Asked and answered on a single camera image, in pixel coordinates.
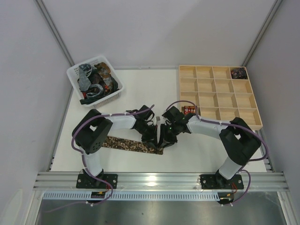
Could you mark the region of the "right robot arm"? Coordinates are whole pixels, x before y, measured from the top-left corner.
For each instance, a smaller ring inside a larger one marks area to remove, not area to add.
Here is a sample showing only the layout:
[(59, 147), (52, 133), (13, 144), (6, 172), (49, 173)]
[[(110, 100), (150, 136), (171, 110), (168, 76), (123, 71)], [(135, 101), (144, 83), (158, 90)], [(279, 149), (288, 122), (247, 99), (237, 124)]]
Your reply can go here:
[(250, 161), (262, 144), (258, 135), (239, 117), (232, 121), (209, 120), (194, 113), (175, 118), (164, 117), (167, 121), (160, 127), (158, 147), (174, 145), (181, 133), (201, 134), (222, 142), (227, 159), (216, 172), (219, 179), (230, 180)]

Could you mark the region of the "brown floral tie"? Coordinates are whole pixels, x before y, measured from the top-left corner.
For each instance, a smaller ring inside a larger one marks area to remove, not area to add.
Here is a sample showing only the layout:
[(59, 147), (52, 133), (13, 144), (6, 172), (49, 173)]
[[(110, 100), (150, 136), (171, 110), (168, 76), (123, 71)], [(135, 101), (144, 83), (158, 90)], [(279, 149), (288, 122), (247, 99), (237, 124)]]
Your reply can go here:
[(163, 155), (164, 153), (163, 148), (151, 147), (149, 144), (145, 144), (143, 142), (123, 139), (123, 138), (118, 138), (113, 136), (107, 136), (102, 147), (116, 149), (116, 150), (155, 154), (155, 155)]

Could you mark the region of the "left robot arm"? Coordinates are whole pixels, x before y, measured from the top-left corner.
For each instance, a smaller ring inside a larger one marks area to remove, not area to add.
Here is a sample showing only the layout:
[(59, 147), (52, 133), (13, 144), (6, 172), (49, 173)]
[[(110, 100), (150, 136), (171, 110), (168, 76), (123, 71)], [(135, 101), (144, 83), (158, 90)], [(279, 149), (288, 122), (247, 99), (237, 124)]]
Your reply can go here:
[[(152, 108), (143, 105), (140, 109), (113, 114), (102, 114), (96, 109), (90, 110), (73, 130), (71, 140), (71, 147), (81, 154), (84, 173), (95, 180), (104, 179), (99, 154), (101, 147), (159, 151), (157, 126), (152, 121), (154, 118)], [(137, 131), (141, 135), (141, 141), (109, 136), (110, 131), (122, 129)]]

